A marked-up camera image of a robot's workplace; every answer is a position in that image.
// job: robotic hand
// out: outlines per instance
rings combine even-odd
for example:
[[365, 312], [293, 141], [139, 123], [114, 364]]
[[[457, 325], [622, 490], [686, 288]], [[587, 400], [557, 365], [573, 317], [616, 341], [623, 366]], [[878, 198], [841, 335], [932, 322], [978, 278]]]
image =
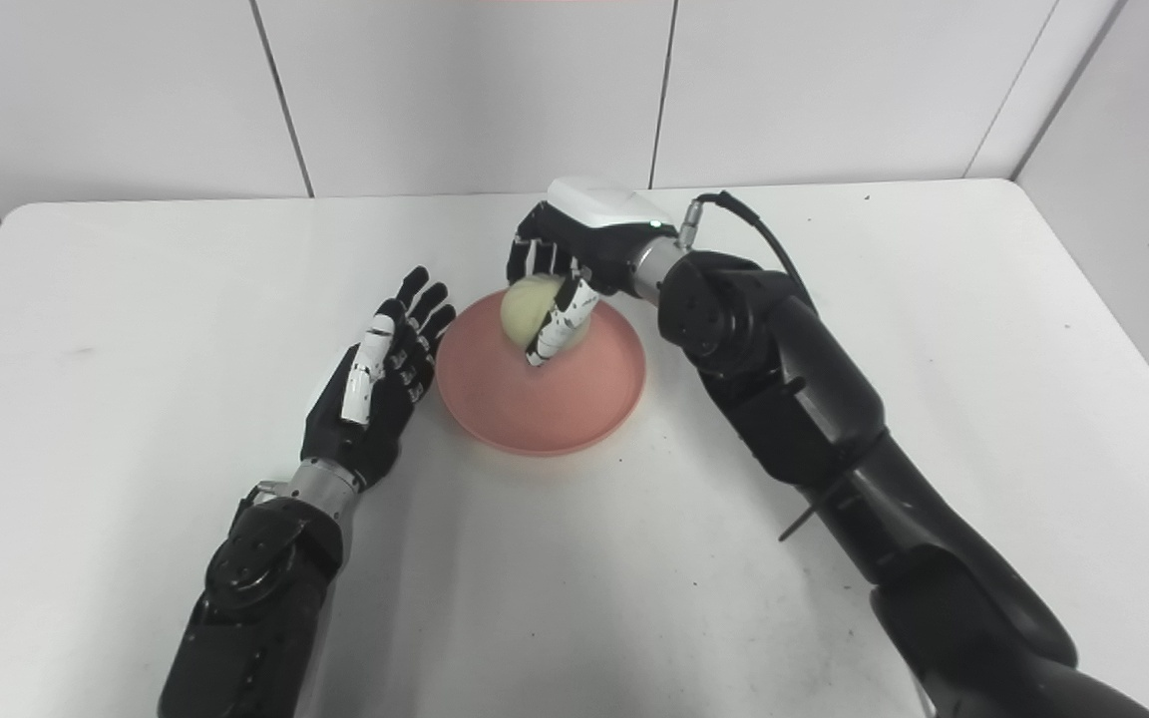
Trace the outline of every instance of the robotic hand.
[[[784, 271], [691, 250], [705, 203], [757, 229]], [[1054, 613], [899, 449], [880, 396], [747, 206], [730, 193], [700, 195], [677, 231], [641, 196], [562, 178], [520, 224], [510, 281], [530, 246], [533, 271], [552, 258], [555, 269], [578, 262], [593, 289], [657, 306], [658, 332], [699, 369], [765, 472], [807, 496], [804, 518], [817, 512], [874, 585], [877, 618], [940, 715], [1149, 717], [1077, 672], [1075, 646]]]
[[416, 268], [348, 347], [307, 415], [291, 481], [264, 481], [207, 566], [161, 718], [291, 718], [318, 613], [347, 561], [352, 509], [387, 476], [455, 309]]

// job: ball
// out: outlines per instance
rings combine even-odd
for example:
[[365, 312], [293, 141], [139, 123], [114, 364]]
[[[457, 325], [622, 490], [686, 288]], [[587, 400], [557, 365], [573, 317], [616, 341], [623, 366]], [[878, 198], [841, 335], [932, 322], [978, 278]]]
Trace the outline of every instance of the ball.
[[[548, 315], [548, 309], [553, 306], [556, 291], [562, 287], [562, 278], [552, 275], [531, 275], [519, 278], [502, 295], [502, 303], [499, 306], [499, 323], [502, 324], [502, 332], [508, 337], [508, 341], [514, 342], [519, 349], [524, 349], [530, 340], [539, 332], [543, 317]], [[593, 318], [588, 317], [574, 331], [574, 337], [562, 352], [578, 346], [587, 337], [587, 329], [592, 326]]]

